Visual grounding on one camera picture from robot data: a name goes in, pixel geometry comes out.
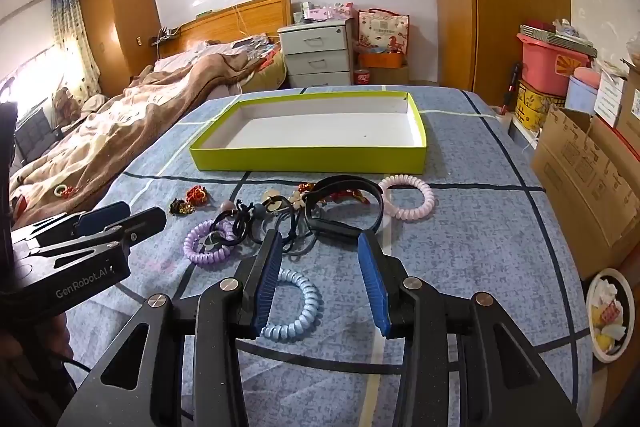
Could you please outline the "person left hand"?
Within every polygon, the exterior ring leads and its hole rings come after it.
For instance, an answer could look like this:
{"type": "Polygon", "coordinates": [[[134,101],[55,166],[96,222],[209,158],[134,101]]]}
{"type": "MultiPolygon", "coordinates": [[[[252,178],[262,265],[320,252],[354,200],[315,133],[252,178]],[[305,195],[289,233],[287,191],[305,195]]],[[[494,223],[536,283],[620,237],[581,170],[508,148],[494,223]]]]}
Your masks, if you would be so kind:
{"type": "MultiPolygon", "coordinates": [[[[32,334],[35,344],[47,352],[50,360],[71,358],[70,331],[65,313],[35,327],[32,334]]],[[[39,400],[39,395],[24,384],[27,373],[18,368],[24,359],[23,346],[1,325],[1,410],[8,411],[11,401],[22,404],[27,400],[39,400]]]]}

